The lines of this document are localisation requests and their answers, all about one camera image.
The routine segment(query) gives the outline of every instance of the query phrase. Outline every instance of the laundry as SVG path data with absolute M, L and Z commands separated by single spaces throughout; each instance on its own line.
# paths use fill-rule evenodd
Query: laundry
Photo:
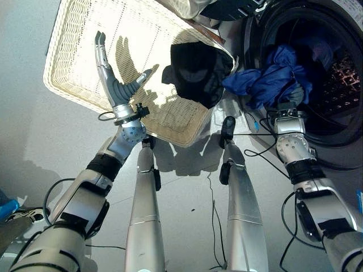
M 305 68 L 297 64 L 295 50 L 288 45 L 280 45 L 270 53 L 265 69 L 233 74 L 222 84 L 237 95 L 251 95 L 248 105 L 252 109 L 274 107 L 286 101 L 307 104 L 313 89 Z
M 201 41 L 171 45 L 170 55 L 162 83 L 174 84 L 180 97 L 214 107 L 223 94 L 222 80 L 233 68 L 231 57 Z
M 305 46 L 310 49 L 309 55 L 313 61 L 319 61 L 325 71 L 328 71 L 334 61 L 334 53 L 341 48 L 342 42 L 333 37 L 323 27 L 309 29 L 302 38 L 293 41 L 294 48 L 304 50 Z

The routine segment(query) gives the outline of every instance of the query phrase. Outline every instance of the gray floor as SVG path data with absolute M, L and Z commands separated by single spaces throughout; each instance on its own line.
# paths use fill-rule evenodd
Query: gray floor
M 51 93 L 43 85 L 45 52 L 58 1 L 2 0 L 0 4 L 0 188 L 26 206 L 40 206 L 51 184 L 75 177 L 116 128 L 112 123 L 100 123 L 95 112 Z M 222 150 L 216 143 L 215 136 L 188 149 L 157 143 L 155 156 L 162 171 L 158 201 L 168 271 L 204 271 L 216 265 L 207 176 L 212 181 L 224 235 L 228 199 L 227 187 L 218 181 Z M 262 150 L 249 137 L 239 136 L 236 143 L 241 149 Z M 125 245 L 139 149 L 133 150 L 114 182 L 108 197 L 111 208 L 92 239 L 94 245 Z M 282 226 L 280 207 L 292 186 L 261 158 L 246 158 L 246 164 L 264 220 L 270 271 L 280 271 L 278 262 L 290 239 Z M 50 206 L 67 186 L 65 182 L 55 189 Z M 292 203 L 286 217 L 292 226 Z M 43 223 L 34 225 L 24 236 L 43 227 Z M 18 248 L 12 245 L 9 252 Z M 89 254 L 98 271 L 122 271 L 123 251 L 92 248 Z M 217 255 L 222 260 L 219 239 Z M 0 270 L 10 259 L 3 258 Z M 323 252 L 296 242 L 285 267 L 289 271 L 332 271 Z

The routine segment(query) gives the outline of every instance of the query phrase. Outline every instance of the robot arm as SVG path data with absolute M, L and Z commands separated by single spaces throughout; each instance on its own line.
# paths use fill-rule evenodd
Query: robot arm
M 151 70 L 142 73 L 129 84 L 115 78 L 105 53 L 105 34 L 98 32 L 95 53 L 98 73 L 113 108 L 118 126 L 114 137 L 102 145 L 63 194 L 49 216 L 50 226 L 21 253 L 10 271 L 81 271 L 85 255 L 85 240 L 100 230 L 109 208 L 106 196 L 120 168 L 133 147 L 146 136 L 141 117 L 149 114 L 147 107 L 128 104 L 131 96 Z
M 299 200 L 297 212 L 305 235 L 323 243 L 335 271 L 361 271 L 362 215 L 343 200 L 318 166 L 294 105 L 280 104 L 277 114 L 276 149 Z

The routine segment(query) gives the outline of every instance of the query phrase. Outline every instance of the wicker basket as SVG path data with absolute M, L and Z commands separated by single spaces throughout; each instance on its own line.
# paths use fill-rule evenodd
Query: wicker basket
M 174 85 L 161 83 L 162 71 L 170 65 L 171 44 L 202 41 L 220 46 L 155 0 L 62 0 L 44 83 L 52 92 L 99 113 L 111 106 L 96 69 L 97 31 L 106 34 L 108 60 L 118 80 L 131 82 L 153 69 L 130 102 L 149 107 L 150 114 L 143 119 L 147 132 L 179 146 L 191 145 L 212 109 L 179 97 Z

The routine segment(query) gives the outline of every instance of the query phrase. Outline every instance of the blue object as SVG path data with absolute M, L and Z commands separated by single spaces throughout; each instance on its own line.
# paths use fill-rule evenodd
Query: blue object
M 255 124 L 256 132 L 259 132 L 259 123 L 257 123 L 257 121 L 255 121 L 254 124 Z
M 295 50 L 288 45 L 280 45 L 268 56 L 267 68 L 264 70 L 249 69 L 235 73 L 225 78 L 222 84 L 236 95 L 251 95 L 248 105 L 252 109 L 294 101 L 296 90 L 301 87 L 302 93 L 299 94 L 303 97 L 298 101 L 308 104 L 309 93 L 313 89 L 306 78 L 304 67 L 297 65 Z
M 16 201 L 15 199 L 12 199 L 9 202 L 5 203 L 3 206 L 0 206 L 0 220 L 6 219 L 18 208 L 19 208 L 19 202 Z

